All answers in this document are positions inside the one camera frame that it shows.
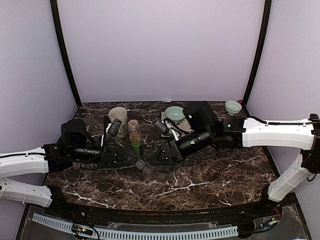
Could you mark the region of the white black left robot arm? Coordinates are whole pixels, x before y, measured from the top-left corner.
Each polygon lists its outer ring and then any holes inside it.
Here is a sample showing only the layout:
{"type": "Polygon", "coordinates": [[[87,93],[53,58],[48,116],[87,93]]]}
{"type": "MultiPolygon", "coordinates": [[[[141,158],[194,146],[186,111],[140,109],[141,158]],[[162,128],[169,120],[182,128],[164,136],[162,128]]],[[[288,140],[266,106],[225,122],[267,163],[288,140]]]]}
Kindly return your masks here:
{"type": "Polygon", "coordinates": [[[61,137],[57,143],[45,144],[35,149],[5,153],[0,156],[0,198],[21,203],[49,207],[60,218],[67,218],[70,206],[62,199],[59,188],[31,185],[11,179],[27,174],[62,172],[73,164],[95,165],[98,169],[117,169],[126,166],[144,168],[141,158],[129,150],[113,143],[122,121],[107,118],[103,124],[101,142],[96,141],[86,130],[80,119],[69,120],[61,126],[61,137]]]}

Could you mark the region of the clear pill bottle green label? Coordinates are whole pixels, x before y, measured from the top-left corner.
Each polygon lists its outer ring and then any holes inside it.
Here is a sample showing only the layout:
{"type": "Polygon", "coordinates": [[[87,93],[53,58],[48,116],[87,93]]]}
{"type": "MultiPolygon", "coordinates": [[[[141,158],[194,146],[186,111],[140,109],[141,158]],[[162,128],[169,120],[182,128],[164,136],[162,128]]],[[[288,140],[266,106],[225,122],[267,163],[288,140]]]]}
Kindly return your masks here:
{"type": "Polygon", "coordinates": [[[142,132],[139,122],[136,119],[132,119],[128,122],[128,132],[133,153],[142,157],[144,154],[142,132]]]}

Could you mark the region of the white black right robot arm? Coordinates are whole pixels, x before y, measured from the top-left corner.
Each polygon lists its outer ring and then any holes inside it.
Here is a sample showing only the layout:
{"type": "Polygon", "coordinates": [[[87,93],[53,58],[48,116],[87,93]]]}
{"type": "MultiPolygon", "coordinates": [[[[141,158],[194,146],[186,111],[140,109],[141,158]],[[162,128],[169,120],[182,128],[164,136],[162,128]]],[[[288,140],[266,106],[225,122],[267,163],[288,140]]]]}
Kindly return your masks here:
{"type": "Polygon", "coordinates": [[[276,203],[308,177],[320,173],[320,118],[317,114],[291,121],[275,122],[255,116],[229,116],[220,121],[207,101],[186,106],[183,114],[192,132],[161,145],[149,159],[151,165],[173,166],[208,146],[217,150],[263,146],[300,149],[290,167],[263,189],[262,201],[255,205],[255,213],[260,217],[266,217],[276,203]]]}

